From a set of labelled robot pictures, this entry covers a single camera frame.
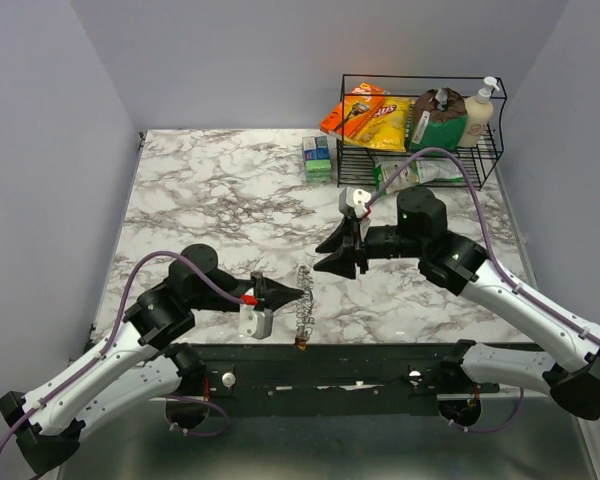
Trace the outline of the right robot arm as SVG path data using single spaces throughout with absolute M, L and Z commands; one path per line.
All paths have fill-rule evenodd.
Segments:
M 371 194 L 351 187 L 339 197 L 343 215 L 320 243 L 314 268 L 353 279 L 372 259 L 415 258 L 432 284 L 495 313 L 538 345 L 536 351 L 460 341 L 440 367 L 449 390 L 505 384 L 550 396 L 570 414 L 600 418 L 600 325 L 584 320 L 511 273 L 475 241 L 452 232 L 445 204 L 425 187 L 401 191 L 397 222 L 373 227 Z

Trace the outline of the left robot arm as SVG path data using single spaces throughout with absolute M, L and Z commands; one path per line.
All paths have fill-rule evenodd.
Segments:
M 111 330 L 81 357 L 28 392 L 9 391 L 0 412 L 36 477 L 66 462 L 103 420 L 154 397 L 189 395 L 204 377 L 191 348 L 177 343 L 198 311 L 236 312 L 241 333 L 270 336 L 273 314 L 303 292 L 253 272 L 237 279 L 205 244 L 168 253 L 168 274 L 135 303 L 120 301 Z

